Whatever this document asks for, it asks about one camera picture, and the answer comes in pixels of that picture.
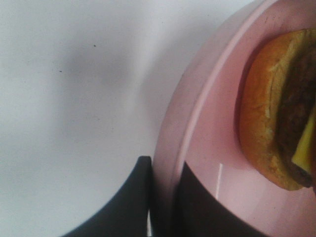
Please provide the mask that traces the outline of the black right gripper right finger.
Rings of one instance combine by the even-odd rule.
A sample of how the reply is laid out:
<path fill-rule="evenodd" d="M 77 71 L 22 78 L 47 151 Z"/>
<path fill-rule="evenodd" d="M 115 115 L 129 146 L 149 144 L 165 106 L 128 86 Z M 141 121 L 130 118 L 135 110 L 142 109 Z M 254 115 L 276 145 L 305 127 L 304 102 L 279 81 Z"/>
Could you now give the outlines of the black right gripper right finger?
<path fill-rule="evenodd" d="M 174 204 L 174 237 L 264 237 L 220 204 L 184 165 Z"/>

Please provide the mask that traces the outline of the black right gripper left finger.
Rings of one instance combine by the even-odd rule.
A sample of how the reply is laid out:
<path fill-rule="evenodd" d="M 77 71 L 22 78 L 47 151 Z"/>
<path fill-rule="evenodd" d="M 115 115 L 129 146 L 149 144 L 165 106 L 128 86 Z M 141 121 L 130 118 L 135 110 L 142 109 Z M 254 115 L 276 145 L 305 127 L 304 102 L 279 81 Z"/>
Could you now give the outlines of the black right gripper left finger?
<path fill-rule="evenodd" d="M 127 180 L 96 214 L 66 237 L 146 237 L 152 160 L 140 156 Z"/>

